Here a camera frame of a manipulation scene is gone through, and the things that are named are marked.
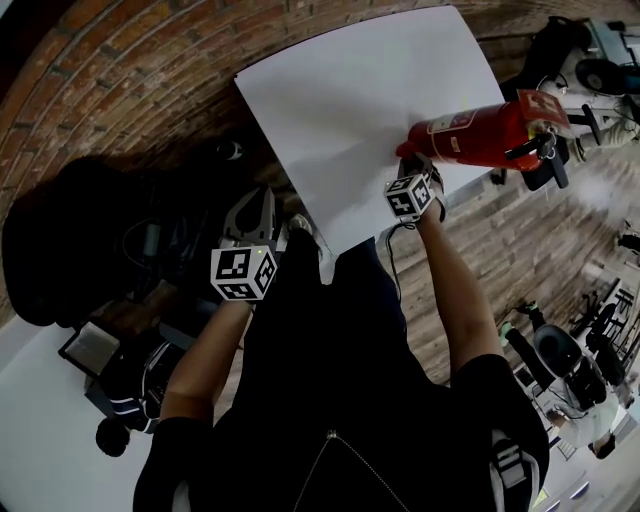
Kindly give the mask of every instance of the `white board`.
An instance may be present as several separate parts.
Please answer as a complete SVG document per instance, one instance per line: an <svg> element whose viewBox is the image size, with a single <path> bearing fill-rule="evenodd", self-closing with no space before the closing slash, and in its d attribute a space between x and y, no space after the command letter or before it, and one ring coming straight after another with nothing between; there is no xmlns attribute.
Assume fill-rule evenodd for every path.
<svg viewBox="0 0 640 512"><path fill-rule="evenodd" d="M396 223L384 185L416 121L504 101L451 6L328 32L242 71L236 84L336 255ZM438 167L447 194L487 172Z"/></svg>

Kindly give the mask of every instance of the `fire extinguisher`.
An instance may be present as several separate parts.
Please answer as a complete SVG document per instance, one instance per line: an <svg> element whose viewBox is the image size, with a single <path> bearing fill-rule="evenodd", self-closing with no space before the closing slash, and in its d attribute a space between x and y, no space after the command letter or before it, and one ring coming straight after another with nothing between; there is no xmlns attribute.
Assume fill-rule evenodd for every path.
<svg viewBox="0 0 640 512"><path fill-rule="evenodd" d="M555 127L569 128L569 122L553 96L540 91L519 92L519 101L416 123L396 155L410 159L422 153L448 163L537 169L545 158L555 155Z"/></svg>

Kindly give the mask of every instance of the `hand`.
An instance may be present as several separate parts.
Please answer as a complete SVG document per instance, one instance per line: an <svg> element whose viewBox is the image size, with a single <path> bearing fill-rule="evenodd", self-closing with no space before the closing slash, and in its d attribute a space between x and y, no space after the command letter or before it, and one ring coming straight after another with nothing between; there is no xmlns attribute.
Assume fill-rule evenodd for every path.
<svg viewBox="0 0 640 512"><path fill-rule="evenodd" d="M567 422L567 419L556 411L549 411L547 413L547 419L558 428L562 428L562 425Z"/></svg>
<svg viewBox="0 0 640 512"><path fill-rule="evenodd" d="M443 194L442 185L436 180L429 180L429 187L438 194ZM442 204L434 197L431 204L427 207L421 216L421 220L429 220L432 222L440 223L440 216L442 215Z"/></svg>

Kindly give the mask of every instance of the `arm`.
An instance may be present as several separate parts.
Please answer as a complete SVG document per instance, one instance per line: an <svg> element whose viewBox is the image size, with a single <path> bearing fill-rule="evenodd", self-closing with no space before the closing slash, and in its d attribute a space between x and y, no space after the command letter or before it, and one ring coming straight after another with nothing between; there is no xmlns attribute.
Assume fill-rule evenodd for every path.
<svg viewBox="0 0 640 512"><path fill-rule="evenodd" d="M562 428L562 426L568 421L567 418L556 411L549 411L547 413L547 419L558 428Z"/></svg>
<svg viewBox="0 0 640 512"><path fill-rule="evenodd" d="M455 373L483 354L504 356L491 307L440 221L440 203L433 201L418 223L433 276L438 312L444 325Z"/></svg>
<svg viewBox="0 0 640 512"><path fill-rule="evenodd" d="M160 420L211 421L213 404L227 382L233 356L251 315L247 302L223 302L173 370Z"/></svg>

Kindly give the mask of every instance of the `cable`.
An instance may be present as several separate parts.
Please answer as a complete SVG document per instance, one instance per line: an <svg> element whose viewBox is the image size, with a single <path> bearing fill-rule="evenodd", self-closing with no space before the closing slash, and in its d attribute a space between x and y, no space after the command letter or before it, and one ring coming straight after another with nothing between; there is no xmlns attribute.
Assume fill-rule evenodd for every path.
<svg viewBox="0 0 640 512"><path fill-rule="evenodd" d="M129 253L127 252L127 247L126 247L126 241L127 241L127 236L129 236L129 233L131 233L134 229L136 229L139 226L142 226L142 224L147 223L147 222L151 222L151 221L157 221L158 219L155 217L149 217L147 219L143 219L140 222L136 222L133 226L131 226L129 229L127 229L127 231L125 232L125 234L122 237L122 252L124 253L124 255L132 262L135 263L136 265L138 265L140 268L143 268L144 270L148 271L148 272L152 272L153 270L151 269L150 266L148 265L143 265L142 263L140 263L138 260L132 258L131 256L129 256Z"/></svg>
<svg viewBox="0 0 640 512"><path fill-rule="evenodd" d="M501 319L499 322L497 322L497 324L496 324L496 325L498 326L498 329L500 329L500 324L501 324L502 322L504 322L504 321L507 319L507 317L511 314L511 312L512 312L514 309L516 309L516 308L517 308L517 306L516 306L516 307L511 308L509 311L507 311L507 312L504 314L504 316L502 317L502 319Z"/></svg>
<svg viewBox="0 0 640 512"><path fill-rule="evenodd" d="M398 224L396 224L395 226L393 226L390 230L389 233L387 233L387 237L385 240L385 244L387 246L387 252L389 253L389 261L391 262L391 270L393 271L393 279L396 282L396 290L398 293L398 302L402 302L402 288L400 288L400 279L398 278L398 272L396 270L396 264L393 261L393 249L391 249L391 237L393 237L393 234L398 231L398 229L400 228L405 228L408 229L409 231L412 231L414 229L416 229L416 224L415 222L400 222Z"/></svg>
<svg viewBox="0 0 640 512"><path fill-rule="evenodd" d="M617 106L616 106L616 107L613 107L613 111L614 111L616 114L618 114L620 117L622 117L622 118L626 119L627 121L631 121L632 123L634 123L634 124L635 124L635 128L631 128L631 129L629 129L629 128L625 128L625 131L626 131L626 132L628 132L628 133L630 133L630 132L637 132L637 131L638 131L638 128L639 128L639 125L638 125L637 121L636 121L635 119L633 119L632 117L629 117L628 115L626 115L626 114L624 114L624 113L622 113L622 112L619 112L619 111L618 111L618 108L619 108L619 107L617 107Z"/></svg>
<svg viewBox="0 0 640 512"><path fill-rule="evenodd" d="M571 407L572 409L575 409L575 407L573 405L571 405L565 398L561 397L558 393L556 393L553 389L548 388L549 391L551 391L554 395L556 395L560 400L562 400L565 404L567 404L569 407ZM571 416L569 416L569 414L566 411L563 411L562 409L560 409L560 411L562 412L562 414L566 415L567 418L569 418L570 420L580 420L582 418L584 418L587 414L589 414L589 412L585 412L582 416L579 416L577 418L573 418Z"/></svg>
<svg viewBox="0 0 640 512"><path fill-rule="evenodd" d="M566 87L566 88L568 89L568 88L569 88L569 82L567 82L567 79L565 78L565 76L564 76L562 73L556 73L556 78L557 78L557 77L561 77L561 78L562 78L562 80L564 80L564 85L563 85L562 87ZM536 91L537 91L538 89L540 89L540 86L541 86L541 85L542 85L546 80L550 80L550 79L551 79L551 75L544 75L544 76L542 77L542 80L540 80L540 82L538 82L538 86L536 87Z"/></svg>

